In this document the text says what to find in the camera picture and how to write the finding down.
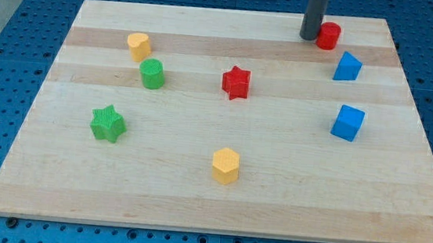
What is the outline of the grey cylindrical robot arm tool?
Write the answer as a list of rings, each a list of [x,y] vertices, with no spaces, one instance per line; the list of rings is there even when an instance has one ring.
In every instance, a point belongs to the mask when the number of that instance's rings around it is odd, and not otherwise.
[[[301,23],[301,38],[306,41],[316,39],[329,1],[330,0],[308,0],[308,5]]]

